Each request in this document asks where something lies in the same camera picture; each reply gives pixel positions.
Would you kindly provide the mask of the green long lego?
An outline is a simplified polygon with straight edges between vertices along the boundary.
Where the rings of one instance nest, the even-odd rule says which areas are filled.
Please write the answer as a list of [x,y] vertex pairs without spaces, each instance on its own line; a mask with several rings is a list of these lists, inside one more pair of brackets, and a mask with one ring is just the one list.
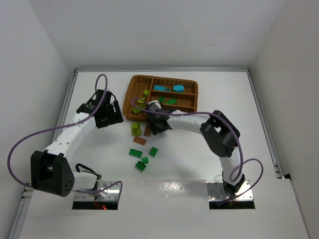
[[166,104],[168,104],[168,105],[174,105],[174,104],[176,104],[176,102],[177,102],[177,100],[176,100],[175,98],[172,98],[172,99],[168,100],[168,101],[166,102]]

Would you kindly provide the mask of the green square lego brick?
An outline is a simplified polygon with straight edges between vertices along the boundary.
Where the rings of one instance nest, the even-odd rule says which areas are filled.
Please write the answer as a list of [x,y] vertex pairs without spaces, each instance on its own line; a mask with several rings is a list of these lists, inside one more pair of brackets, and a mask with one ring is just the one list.
[[157,152],[158,152],[158,149],[156,147],[152,147],[149,151],[149,156],[155,157]]

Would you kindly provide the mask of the cyan rectangular lego brick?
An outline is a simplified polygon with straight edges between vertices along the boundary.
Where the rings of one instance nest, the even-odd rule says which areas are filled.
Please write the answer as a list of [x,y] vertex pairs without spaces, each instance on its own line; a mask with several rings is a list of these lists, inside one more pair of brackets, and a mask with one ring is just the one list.
[[154,85],[154,90],[156,90],[156,91],[165,91],[165,87],[164,86],[159,86],[159,85]]

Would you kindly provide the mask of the green sloped lego brick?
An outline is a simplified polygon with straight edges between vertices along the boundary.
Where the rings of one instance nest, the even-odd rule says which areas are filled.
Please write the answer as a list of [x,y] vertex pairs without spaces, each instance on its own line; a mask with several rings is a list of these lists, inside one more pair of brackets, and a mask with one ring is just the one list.
[[147,163],[149,162],[148,157],[143,157],[143,158],[141,159],[141,162],[142,162],[143,164],[147,164]]

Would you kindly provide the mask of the cyan oval lego piece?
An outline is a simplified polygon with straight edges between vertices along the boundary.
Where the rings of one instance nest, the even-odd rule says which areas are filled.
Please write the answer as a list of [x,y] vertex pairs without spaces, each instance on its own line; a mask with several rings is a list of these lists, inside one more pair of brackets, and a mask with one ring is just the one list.
[[174,85],[173,91],[178,92],[178,93],[182,93],[182,92],[184,92],[184,86],[183,85]]

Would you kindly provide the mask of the green lego brick bottom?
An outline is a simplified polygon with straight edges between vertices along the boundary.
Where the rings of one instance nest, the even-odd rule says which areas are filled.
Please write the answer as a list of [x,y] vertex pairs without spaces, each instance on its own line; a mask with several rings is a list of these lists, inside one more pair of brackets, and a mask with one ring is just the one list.
[[135,164],[135,167],[140,170],[140,171],[144,171],[145,168],[147,167],[145,163],[143,163],[142,161],[138,161],[136,164]]

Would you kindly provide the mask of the lime green lego brick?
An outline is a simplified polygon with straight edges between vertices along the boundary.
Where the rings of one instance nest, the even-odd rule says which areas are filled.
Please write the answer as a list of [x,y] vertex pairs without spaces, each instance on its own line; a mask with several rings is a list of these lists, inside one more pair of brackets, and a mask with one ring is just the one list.
[[133,110],[133,113],[134,113],[135,115],[138,115],[138,114],[140,114],[140,113],[143,112],[143,109],[142,109],[142,108],[136,108],[136,107],[134,107],[132,110]]

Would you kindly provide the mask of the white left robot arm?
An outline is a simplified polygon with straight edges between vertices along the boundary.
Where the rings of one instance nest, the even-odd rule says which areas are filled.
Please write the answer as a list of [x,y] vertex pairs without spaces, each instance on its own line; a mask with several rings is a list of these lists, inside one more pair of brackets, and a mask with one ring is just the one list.
[[92,169],[69,165],[84,138],[94,129],[122,123],[123,117],[115,95],[97,90],[76,111],[71,126],[44,151],[35,151],[30,159],[31,185],[38,191],[65,197],[72,191],[94,193],[101,175]]

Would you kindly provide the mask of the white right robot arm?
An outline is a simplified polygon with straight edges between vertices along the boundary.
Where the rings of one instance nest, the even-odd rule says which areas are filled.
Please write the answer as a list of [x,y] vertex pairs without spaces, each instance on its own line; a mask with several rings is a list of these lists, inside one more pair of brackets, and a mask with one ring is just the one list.
[[209,149],[219,157],[223,187],[226,194],[235,197],[245,181],[240,133],[220,111],[213,113],[186,113],[180,110],[144,110],[154,135],[166,130],[182,129],[203,136]]

